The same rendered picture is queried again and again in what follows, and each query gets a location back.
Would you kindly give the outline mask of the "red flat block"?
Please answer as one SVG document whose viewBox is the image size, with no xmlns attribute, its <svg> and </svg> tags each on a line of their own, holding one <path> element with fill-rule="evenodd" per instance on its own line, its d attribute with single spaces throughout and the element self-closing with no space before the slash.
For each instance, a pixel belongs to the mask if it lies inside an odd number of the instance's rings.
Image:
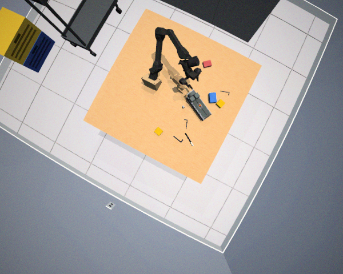
<svg viewBox="0 0 343 274">
<path fill-rule="evenodd" d="M 209 61 L 203 61 L 203 66 L 204 66 L 204 68 L 211 67 L 212 63 L 210 60 Z"/>
</svg>

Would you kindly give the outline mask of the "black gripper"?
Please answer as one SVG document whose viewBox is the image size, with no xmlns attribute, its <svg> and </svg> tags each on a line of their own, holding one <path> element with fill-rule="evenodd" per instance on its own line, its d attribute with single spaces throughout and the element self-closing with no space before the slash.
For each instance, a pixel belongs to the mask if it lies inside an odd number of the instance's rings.
<svg viewBox="0 0 343 274">
<path fill-rule="evenodd" d="M 185 75 L 186 78 L 181 78 L 181 79 L 179 80 L 179 83 L 180 83 L 180 84 L 186 85 L 188 88 L 190 88 L 190 87 L 189 87 L 189 85 L 188 85 L 188 83 L 187 83 L 186 80 L 188 79 L 188 72 L 190 72 L 191 69 L 192 69 L 192 68 L 189 67 L 187 70 L 184 70 L 184 72 L 185 72 L 185 74 L 186 74 L 186 75 Z M 202 72 L 202 70 L 201 70 L 200 68 L 196 67 L 193 71 L 196 71 L 196 70 L 198 70 L 199 75 L 200 75 L 200 73 Z M 197 78 L 196 78 L 197 81 L 198 81 L 199 75 L 197 75 Z"/>
</svg>

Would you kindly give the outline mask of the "blue rectangular block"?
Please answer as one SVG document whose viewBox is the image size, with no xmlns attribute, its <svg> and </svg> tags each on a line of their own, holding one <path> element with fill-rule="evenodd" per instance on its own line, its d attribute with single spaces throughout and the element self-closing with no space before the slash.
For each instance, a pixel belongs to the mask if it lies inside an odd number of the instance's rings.
<svg viewBox="0 0 343 274">
<path fill-rule="evenodd" d="M 217 102 L 216 92 L 210 92 L 208 95 L 209 95 L 209 104 Z"/>
</svg>

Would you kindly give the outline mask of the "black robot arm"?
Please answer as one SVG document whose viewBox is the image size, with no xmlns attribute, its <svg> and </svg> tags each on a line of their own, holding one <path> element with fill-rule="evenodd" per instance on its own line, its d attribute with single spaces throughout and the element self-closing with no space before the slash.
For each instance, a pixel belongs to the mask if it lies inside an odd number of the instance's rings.
<svg viewBox="0 0 343 274">
<path fill-rule="evenodd" d="M 200 60 L 198 59 L 198 56 L 191 57 L 189 55 L 189 52 L 187 49 L 185 49 L 177 36 L 175 35 L 174 31 L 172 29 L 165 29 L 164 27 L 156 27 L 155 29 L 155 38 L 157 40 L 156 43 L 156 52 L 155 52 L 155 61 L 153 63 L 153 67 L 149 68 L 150 75 L 148 78 L 152 80 L 157 79 L 157 74 L 162 70 L 163 64 L 161 63 L 161 52 L 162 52 L 162 43 L 165 38 L 165 35 L 169 36 L 170 40 L 173 42 L 173 45 L 177 49 L 177 54 L 180 59 L 179 65 L 182 64 L 182 67 L 184 70 L 187 70 L 189 67 L 199 66 Z M 188 60 L 186 60 L 188 59 Z M 192 80 L 195 80 L 197 78 L 197 75 L 199 75 L 198 70 L 193 71 L 192 69 L 190 72 L 188 72 L 188 78 L 191 78 Z"/>
</svg>

